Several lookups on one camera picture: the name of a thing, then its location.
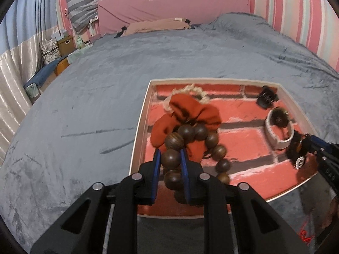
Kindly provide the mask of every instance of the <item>white box on shelf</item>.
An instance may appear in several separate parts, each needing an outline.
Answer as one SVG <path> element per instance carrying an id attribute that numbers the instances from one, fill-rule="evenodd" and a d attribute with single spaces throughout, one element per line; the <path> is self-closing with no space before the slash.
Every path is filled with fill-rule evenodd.
<path id="1" fill-rule="evenodd" d="M 68 36 L 68 31 L 65 29 L 59 29 L 57 32 L 52 34 L 52 38 L 55 38 L 57 41 Z"/>

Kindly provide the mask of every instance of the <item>curtain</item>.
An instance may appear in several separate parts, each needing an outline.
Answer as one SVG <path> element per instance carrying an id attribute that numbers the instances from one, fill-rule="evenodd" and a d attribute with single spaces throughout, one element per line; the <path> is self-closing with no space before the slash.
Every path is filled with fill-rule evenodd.
<path id="1" fill-rule="evenodd" d="M 41 67 L 41 44 L 57 30 L 56 0 L 15 0 L 0 23 L 0 165 L 31 107 L 23 85 Z"/>

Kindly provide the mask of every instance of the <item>red brick pattern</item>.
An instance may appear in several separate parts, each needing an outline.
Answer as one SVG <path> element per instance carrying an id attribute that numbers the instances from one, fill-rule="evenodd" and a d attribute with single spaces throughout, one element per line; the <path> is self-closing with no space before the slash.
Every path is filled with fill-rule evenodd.
<path id="1" fill-rule="evenodd" d="M 161 85 L 156 86 L 157 94 L 161 97 L 169 96 L 174 89 L 182 89 L 187 84 L 179 85 Z M 217 95 L 240 95 L 241 86 L 240 85 L 212 85 L 212 84 L 195 84 L 196 87 L 202 87 L 203 91 L 206 91 L 208 94 L 217 94 Z"/>
<path id="2" fill-rule="evenodd" d="M 179 89 L 184 86 L 158 86 L 157 94 L 166 97 L 174 88 Z M 316 173 L 316 162 L 307 161 L 303 168 L 294 170 L 285 156 L 285 150 L 274 151 L 267 143 L 262 125 L 268 110 L 260 108 L 255 98 L 248 98 L 249 95 L 258 94 L 261 88 L 240 85 L 200 86 L 211 95 L 210 103 L 220 112 L 223 125 L 222 129 L 219 129 L 219 142 L 226 146 L 228 150 L 226 158 L 233 164 L 230 170 L 232 185 L 248 182 L 263 198 L 271 199 Z M 275 106 L 285 107 L 281 100 L 276 102 Z M 151 105 L 148 119 L 150 128 L 164 113 L 160 100 Z M 301 131 L 297 124 L 294 124 L 294 127 L 297 131 Z M 274 131 L 281 139 L 289 136 L 287 129 L 282 131 L 274 127 Z M 150 134 L 148 134 L 145 148 L 145 161 L 150 161 L 155 151 L 150 144 Z M 216 162 L 212 159 L 203 159 L 201 164 L 206 169 L 214 169 Z M 152 207 L 139 206 L 138 213 L 183 217 L 203 215 L 203 210 L 177 203 L 173 197 L 173 191 L 165 188 L 160 182 L 156 203 Z"/>

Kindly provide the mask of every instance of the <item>striped wall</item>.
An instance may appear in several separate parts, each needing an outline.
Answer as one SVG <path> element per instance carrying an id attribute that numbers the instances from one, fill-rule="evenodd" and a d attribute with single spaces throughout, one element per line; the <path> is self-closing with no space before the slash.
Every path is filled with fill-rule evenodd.
<path id="1" fill-rule="evenodd" d="M 339 72 L 339 19 L 327 0 L 249 0 L 252 13 Z"/>

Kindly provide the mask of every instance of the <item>white bracelet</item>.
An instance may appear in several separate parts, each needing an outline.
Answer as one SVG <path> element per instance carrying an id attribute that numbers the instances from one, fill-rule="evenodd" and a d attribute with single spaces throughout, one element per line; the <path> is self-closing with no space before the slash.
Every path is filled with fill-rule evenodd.
<path id="1" fill-rule="evenodd" d="M 272 118 L 272 113 L 275 109 L 278 108 L 274 108 L 272 110 L 269 111 L 266 119 L 265 119 L 265 126 L 264 126 L 264 131 L 265 131 L 265 135 L 267 137 L 267 140 L 269 142 L 269 144 L 272 146 L 272 148 L 274 150 L 282 150 L 285 149 L 286 147 L 289 146 L 289 144 L 292 141 L 292 138 L 294 136 L 294 128 L 293 128 L 293 123 L 291 120 L 288 120 L 288 124 L 287 124 L 287 129 L 289 132 L 289 138 L 285 139 L 285 140 L 281 140 L 279 138 L 279 136 L 277 136 L 271 126 L 271 118 Z"/>

